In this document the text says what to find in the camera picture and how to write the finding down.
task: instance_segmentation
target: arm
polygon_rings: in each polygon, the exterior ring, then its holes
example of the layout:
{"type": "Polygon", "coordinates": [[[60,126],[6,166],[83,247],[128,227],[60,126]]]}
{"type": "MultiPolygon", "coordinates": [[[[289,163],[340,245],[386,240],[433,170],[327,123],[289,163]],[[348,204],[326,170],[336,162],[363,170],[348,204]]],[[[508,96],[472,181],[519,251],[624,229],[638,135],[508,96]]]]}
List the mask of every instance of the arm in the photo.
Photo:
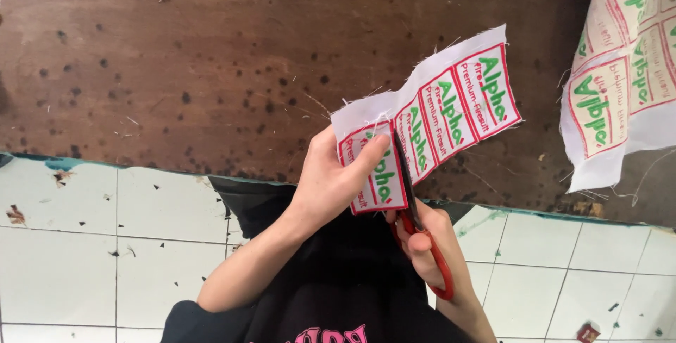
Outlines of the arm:
{"type": "Polygon", "coordinates": [[[388,147],[387,136],[376,136],[354,162],[343,167],[338,161],[333,128],[329,126],[315,136],[289,208],[218,265],[204,282],[198,305],[216,313],[255,300],[300,245],[350,205],[388,147]]]}
{"type": "MultiPolygon", "coordinates": [[[[472,287],[469,269],[453,230],[451,218],[446,211],[433,210],[419,200],[416,205],[420,221],[434,236],[453,273],[455,296],[451,301],[437,297],[437,310],[478,343],[495,343],[495,334],[472,287]]],[[[393,223],[395,219],[394,212],[387,213],[387,221],[393,223]]],[[[397,223],[397,232],[403,251],[411,258],[418,275],[428,284],[444,289],[444,279],[430,252],[432,243],[427,235],[422,233],[410,235],[404,231],[402,223],[397,223]]]]}

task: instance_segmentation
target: white tile floor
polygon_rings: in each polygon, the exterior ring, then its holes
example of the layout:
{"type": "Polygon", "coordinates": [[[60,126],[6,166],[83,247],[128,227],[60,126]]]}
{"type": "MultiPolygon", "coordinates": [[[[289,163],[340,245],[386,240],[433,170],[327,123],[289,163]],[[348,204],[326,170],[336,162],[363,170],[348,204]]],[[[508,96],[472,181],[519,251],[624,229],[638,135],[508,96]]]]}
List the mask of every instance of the white tile floor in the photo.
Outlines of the white tile floor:
{"type": "MultiPolygon", "coordinates": [[[[12,206],[24,220],[0,217],[2,343],[158,342],[172,305],[246,243],[202,176],[13,160],[12,206]]],[[[673,232],[481,207],[455,229],[503,343],[576,342],[587,321],[597,342],[676,343],[673,232]]]]}

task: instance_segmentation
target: scissors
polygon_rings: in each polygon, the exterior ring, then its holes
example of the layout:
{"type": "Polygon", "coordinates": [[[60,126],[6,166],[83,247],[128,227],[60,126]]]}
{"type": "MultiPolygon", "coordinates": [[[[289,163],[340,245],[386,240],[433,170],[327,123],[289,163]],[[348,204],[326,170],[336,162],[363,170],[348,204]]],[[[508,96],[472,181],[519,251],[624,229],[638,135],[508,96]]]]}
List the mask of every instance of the scissors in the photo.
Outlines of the scissors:
{"type": "MultiPolygon", "coordinates": [[[[399,138],[399,133],[397,130],[394,130],[394,145],[397,149],[397,155],[399,156],[399,163],[401,166],[401,177],[403,179],[403,188],[406,192],[406,200],[408,201],[408,208],[403,210],[398,210],[397,215],[400,220],[403,221],[403,229],[406,230],[409,234],[413,235],[414,233],[423,233],[429,237],[432,242],[432,257],[437,263],[437,267],[442,272],[442,277],[444,278],[444,287],[442,290],[435,286],[430,286],[434,294],[436,294],[442,300],[451,300],[453,298],[453,275],[451,270],[448,268],[448,263],[444,259],[444,255],[439,250],[439,246],[434,241],[432,233],[427,231],[423,226],[423,223],[420,221],[418,216],[418,208],[416,207],[416,197],[413,192],[413,182],[411,181],[411,174],[408,170],[408,165],[406,164],[406,156],[403,154],[403,145],[401,144],[401,139],[399,138]]],[[[401,246],[401,240],[397,236],[396,227],[392,225],[392,233],[394,233],[394,238],[397,240],[399,246],[401,246]]]]}

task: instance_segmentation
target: fingernail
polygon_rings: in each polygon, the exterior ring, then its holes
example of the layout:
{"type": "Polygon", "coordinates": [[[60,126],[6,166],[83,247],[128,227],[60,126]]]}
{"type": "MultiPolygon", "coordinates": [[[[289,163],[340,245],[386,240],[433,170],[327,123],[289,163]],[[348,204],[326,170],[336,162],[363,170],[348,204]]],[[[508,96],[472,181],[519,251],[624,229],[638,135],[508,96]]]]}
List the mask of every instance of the fingernail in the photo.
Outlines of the fingernail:
{"type": "Polygon", "coordinates": [[[377,143],[382,143],[385,140],[387,140],[387,145],[389,145],[389,136],[387,135],[377,135],[376,138],[374,138],[374,141],[377,143]]]}

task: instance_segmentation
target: dark wooden tabletop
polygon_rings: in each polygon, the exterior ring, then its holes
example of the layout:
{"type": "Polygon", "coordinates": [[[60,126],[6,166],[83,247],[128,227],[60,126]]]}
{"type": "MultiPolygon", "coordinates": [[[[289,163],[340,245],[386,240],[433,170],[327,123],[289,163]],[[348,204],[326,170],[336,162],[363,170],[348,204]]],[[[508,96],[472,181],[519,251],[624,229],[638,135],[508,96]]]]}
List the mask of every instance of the dark wooden tabletop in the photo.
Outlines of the dark wooden tabletop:
{"type": "MultiPolygon", "coordinates": [[[[397,90],[456,39],[507,23],[525,122],[458,154],[426,198],[673,226],[665,158],[632,197],[565,195],[558,87],[589,0],[3,0],[0,149],[296,182],[342,98],[397,90]]],[[[664,152],[625,159],[633,193],[664,152]]]]}

